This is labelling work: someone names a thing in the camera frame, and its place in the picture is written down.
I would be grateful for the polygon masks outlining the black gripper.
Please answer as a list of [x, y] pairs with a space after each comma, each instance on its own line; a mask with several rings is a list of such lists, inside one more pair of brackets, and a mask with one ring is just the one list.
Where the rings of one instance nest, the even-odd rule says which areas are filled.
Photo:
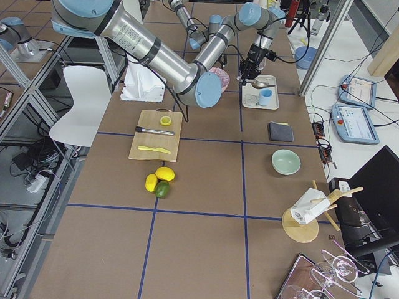
[[260, 73], [260, 63], [267, 53], [266, 49], [251, 44], [246, 59], [241, 59], [239, 64], [239, 73], [241, 78], [256, 78]]

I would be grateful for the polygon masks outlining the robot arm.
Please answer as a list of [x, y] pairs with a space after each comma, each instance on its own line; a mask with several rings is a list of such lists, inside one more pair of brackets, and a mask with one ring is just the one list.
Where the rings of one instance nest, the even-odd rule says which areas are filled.
[[222, 17], [218, 14], [211, 15], [209, 17], [209, 24], [206, 26], [201, 23], [199, 19], [189, 14], [185, 2], [186, 1], [172, 0], [168, 1], [168, 5], [185, 28], [191, 48], [197, 50], [218, 32], [221, 27]]
[[279, 8], [244, 4], [235, 15], [212, 15], [209, 27], [198, 32], [183, 1], [170, 1], [190, 37], [190, 45], [200, 52], [192, 63], [185, 62], [167, 45], [129, 14], [121, 1], [53, 1], [52, 23], [61, 34], [94, 38], [108, 37], [143, 66], [149, 66], [172, 84], [180, 100], [188, 106], [208, 108], [220, 99], [222, 83], [210, 68], [222, 56], [231, 39], [248, 28], [257, 30], [248, 56], [241, 62], [241, 80], [260, 74], [259, 64], [285, 17]]

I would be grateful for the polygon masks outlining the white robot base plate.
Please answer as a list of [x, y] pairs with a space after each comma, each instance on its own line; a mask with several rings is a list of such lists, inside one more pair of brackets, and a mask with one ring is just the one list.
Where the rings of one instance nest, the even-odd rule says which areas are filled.
[[128, 63], [121, 92], [121, 100], [136, 102], [163, 101], [165, 84], [150, 69], [133, 62]]

